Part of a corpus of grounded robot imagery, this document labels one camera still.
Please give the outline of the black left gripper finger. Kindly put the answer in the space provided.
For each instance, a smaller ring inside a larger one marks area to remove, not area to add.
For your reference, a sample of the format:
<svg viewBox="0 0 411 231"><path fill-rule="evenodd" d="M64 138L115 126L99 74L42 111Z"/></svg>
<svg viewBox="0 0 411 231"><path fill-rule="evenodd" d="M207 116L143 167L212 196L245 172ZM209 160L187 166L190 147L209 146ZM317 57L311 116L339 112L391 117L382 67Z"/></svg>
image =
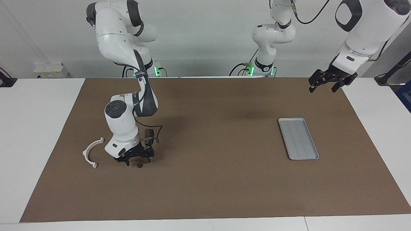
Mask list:
<svg viewBox="0 0 411 231"><path fill-rule="evenodd" d="M308 79L308 82L310 84L309 91L310 93L313 93L318 86L323 85L326 83L324 80L324 72L321 70L316 70Z"/></svg>
<svg viewBox="0 0 411 231"><path fill-rule="evenodd" d="M356 77L358 76L358 73L355 72L353 75L349 75L346 77L342 77L342 76L335 76L335 84L333 85L333 87L331 88L331 91L333 93L335 93L336 91L338 91L340 88L342 88L345 85L350 85L354 79L356 79Z"/></svg>

